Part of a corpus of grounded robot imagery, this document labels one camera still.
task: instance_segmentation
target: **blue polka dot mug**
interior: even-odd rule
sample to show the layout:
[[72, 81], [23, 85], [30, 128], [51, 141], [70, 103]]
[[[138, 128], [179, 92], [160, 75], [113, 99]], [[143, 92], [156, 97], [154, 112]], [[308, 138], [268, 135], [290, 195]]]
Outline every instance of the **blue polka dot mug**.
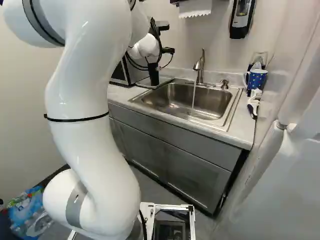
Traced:
[[262, 90], [268, 77], [268, 71], [263, 69], [251, 69], [250, 71], [245, 72], [243, 77], [243, 84], [245, 85], [249, 96], [253, 89]]

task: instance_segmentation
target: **sink faucet handle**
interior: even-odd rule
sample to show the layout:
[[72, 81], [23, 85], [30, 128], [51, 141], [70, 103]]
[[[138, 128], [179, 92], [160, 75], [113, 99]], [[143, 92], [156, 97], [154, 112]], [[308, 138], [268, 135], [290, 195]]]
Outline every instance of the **sink faucet handle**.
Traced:
[[221, 89], [229, 89], [229, 81], [228, 80], [226, 80], [226, 79], [222, 79], [221, 81], [220, 81], [220, 83], [222, 84], [221, 85]]
[[198, 61], [193, 66], [193, 70], [197, 71], [197, 78], [196, 83], [203, 83], [204, 82], [204, 67], [205, 67], [205, 49], [202, 48], [202, 56], [199, 58]]

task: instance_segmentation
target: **refrigerator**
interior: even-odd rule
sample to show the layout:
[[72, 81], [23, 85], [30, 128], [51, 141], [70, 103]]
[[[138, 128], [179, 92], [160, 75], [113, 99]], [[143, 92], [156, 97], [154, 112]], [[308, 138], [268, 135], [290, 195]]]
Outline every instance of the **refrigerator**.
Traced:
[[290, 0], [215, 240], [320, 239], [320, 1]]

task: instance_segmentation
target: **gray band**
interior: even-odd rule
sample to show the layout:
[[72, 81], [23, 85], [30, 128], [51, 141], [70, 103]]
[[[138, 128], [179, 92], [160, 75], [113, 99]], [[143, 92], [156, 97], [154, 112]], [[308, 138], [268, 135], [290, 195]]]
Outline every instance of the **gray band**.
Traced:
[[80, 211], [87, 193], [88, 190], [85, 185], [79, 181], [70, 194], [65, 208], [65, 217], [73, 227], [82, 228], [80, 225]]
[[49, 24], [40, 0], [22, 0], [22, 4], [25, 15], [34, 30], [49, 43], [63, 47], [65, 40]]

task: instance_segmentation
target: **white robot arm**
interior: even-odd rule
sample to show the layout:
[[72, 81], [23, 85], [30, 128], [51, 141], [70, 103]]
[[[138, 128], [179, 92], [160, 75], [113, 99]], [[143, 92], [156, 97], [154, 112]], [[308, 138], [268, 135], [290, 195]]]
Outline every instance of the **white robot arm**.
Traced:
[[[64, 46], [45, 89], [45, 106], [71, 170], [46, 187], [45, 209], [95, 240], [125, 240], [137, 220], [140, 189], [113, 140], [107, 87], [128, 46], [136, 57], [157, 54], [148, 18], [138, 0], [4, 0], [3, 7], [7, 25], [21, 40]], [[141, 50], [144, 41], [152, 46]]]

